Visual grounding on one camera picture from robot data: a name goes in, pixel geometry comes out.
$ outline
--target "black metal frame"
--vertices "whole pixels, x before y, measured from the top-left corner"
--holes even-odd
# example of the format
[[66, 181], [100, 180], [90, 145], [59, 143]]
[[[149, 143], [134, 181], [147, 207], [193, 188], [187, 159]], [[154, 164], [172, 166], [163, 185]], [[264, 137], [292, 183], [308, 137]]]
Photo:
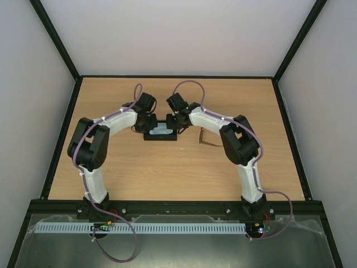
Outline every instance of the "black metal frame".
[[[45, 180], [43, 190], [41, 192], [40, 199], [32, 200], [26, 216], [24, 218], [22, 227], [20, 229], [18, 239], [16, 241], [15, 247], [13, 249], [8, 268], [14, 267], [18, 254], [21, 249], [22, 241], [25, 237], [30, 218], [33, 214], [77, 214], [78, 204], [80, 200], [47, 200], [49, 192], [51, 189], [52, 181], [56, 172], [56, 168], [59, 162], [62, 147], [64, 145], [65, 137], [68, 131], [69, 123], [73, 114], [74, 107], [76, 105], [76, 100], [79, 94], [81, 83], [83, 78], [86, 77], [115, 77], [115, 78], [191, 78], [191, 79], [270, 79], [273, 83], [274, 91], [276, 94], [277, 102], [281, 111], [283, 123], [287, 133], [287, 137], [290, 143], [293, 158], [296, 164], [296, 169], [300, 179], [301, 187], [305, 196], [306, 201], [296, 201], [293, 202], [294, 214], [295, 215], [318, 215], [320, 216], [321, 223], [325, 234], [327, 235], [327, 240], [330, 246], [332, 257], [334, 259], [336, 267], [342, 267], [342, 262], [337, 251], [337, 247], [332, 236], [332, 232], [326, 217], [326, 213], [322, 202], [312, 200], [311, 191], [308, 187], [308, 182], [306, 175], [302, 166], [302, 162], [298, 153], [296, 141], [292, 132], [290, 121], [284, 106], [284, 102], [281, 96], [281, 91], [278, 86], [278, 82], [284, 72], [286, 71], [289, 63], [293, 59], [298, 48], [302, 44], [304, 38], [306, 37], [308, 31], [312, 27], [314, 21], [317, 19], [319, 13], [321, 12], [323, 6], [327, 0], [317, 0], [307, 16], [304, 24], [302, 25], [298, 35], [296, 36], [293, 44], [291, 45], [287, 55], [285, 56], [282, 64], [280, 65], [278, 71], [276, 72], [274, 78], [269, 76], [187, 76], [187, 75], [79, 75], [76, 70], [69, 54], [66, 51], [59, 35], [57, 34], [51, 20], [46, 13], [40, 0], [29, 0], [38, 14], [40, 20], [44, 24], [45, 29], [49, 33], [51, 39], [53, 40], [55, 46], [57, 47], [60, 55], [62, 56], [65, 64], [70, 70], [76, 83], [74, 90], [68, 105], [66, 115], [62, 124], [62, 128], [59, 134], [59, 138], [55, 147], [54, 155], [51, 160], [49, 171]], [[267, 202], [271, 205], [275, 211], [275, 214], [289, 214], [290, 207], [288, 202]], [[214, 218], [220, 217], [221, 219], [237, 219], [242, 222], [252, 222], [252, 220], [247, 219], [245, 215], [240, 212], [238, 207], [242, 206], [241, 202], [154, 202], [154, 201], [109, 201], [110, 207], [117, 208], [117, 211], [121, 211], [122, 208], [126, 209], [126, 213], [121, 213], [122, 216], [131, 219], [131, 217], [136, 217], [140, 214], [207, 214]]]

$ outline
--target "red wire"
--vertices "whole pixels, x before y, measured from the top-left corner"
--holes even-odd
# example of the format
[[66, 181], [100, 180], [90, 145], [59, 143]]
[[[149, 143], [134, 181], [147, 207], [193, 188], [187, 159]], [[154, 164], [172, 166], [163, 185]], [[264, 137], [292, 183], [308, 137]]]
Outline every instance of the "red wire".
[[115, 209], [111, 209], [110, 212], [113, 212], [113, 213], [115, 213], [116, 215], [118, 215], [118, 212], [117, 212]]

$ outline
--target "white enclosure wall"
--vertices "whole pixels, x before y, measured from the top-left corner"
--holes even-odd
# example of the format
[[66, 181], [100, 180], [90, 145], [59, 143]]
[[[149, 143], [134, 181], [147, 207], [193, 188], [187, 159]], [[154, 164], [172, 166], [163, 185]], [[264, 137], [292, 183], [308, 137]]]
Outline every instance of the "white enclosure wall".
[[29, 1], [0, 8], [0, 267], [39, 198], [74, 80]]
[[345, 267], [357, 248], [357, 1], [329, 0], [280, 82]]
[[315, 0], [42, 0], [80, 74], [274, 76]]

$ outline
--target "slotted cable channel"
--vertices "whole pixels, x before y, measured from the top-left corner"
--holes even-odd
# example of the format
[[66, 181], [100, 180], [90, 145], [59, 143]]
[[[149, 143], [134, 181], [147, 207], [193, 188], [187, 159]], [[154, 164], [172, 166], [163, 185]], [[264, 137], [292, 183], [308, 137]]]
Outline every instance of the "slotted cable channel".
[[[139, 234], [212, 234], [244, 235], [244, 223], [132, 223]], [[90, 233], [94, 223], [83, 222], [41, 222], [35, 233]], [[126, 223], [116, 223], [113, 227], [104, 227], [97, 233], [132, 233]]]

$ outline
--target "wooden table surface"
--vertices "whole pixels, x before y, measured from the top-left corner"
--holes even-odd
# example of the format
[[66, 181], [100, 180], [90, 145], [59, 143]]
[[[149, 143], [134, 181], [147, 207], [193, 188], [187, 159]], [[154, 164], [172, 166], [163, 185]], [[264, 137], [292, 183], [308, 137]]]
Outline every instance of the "wooden table surface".
[[[133, 100], [133, 89], [157, 99], [157, 118], [171, 113], [166, 99], [184, 79], [84, 78], [71, 119], [49, 199], [81, 199], [84, 187], [66, 151], [78, 120], [112, 113]], [[206, 88], [205, 107], [226, 116], [247, 117], [264, 146], [258, 163], [263, 189], [279, 190], [292, 200], [304, 200], [272, 82], [267, 79], [198, 79]], [[202, 91], [193, 83], [179, 93], [188, 102], [200, 102]], [[111, 200], [240, 200], [238, 171], [222, 147], [199, 144], [199, 127], [190, 127], [177, 141], [144, 141], [127, 128], [109, 140], [104, 183]], [[204, 140], [221, 144], [209, 131]], [[285, 200], [278, 194], [268, 200]]]

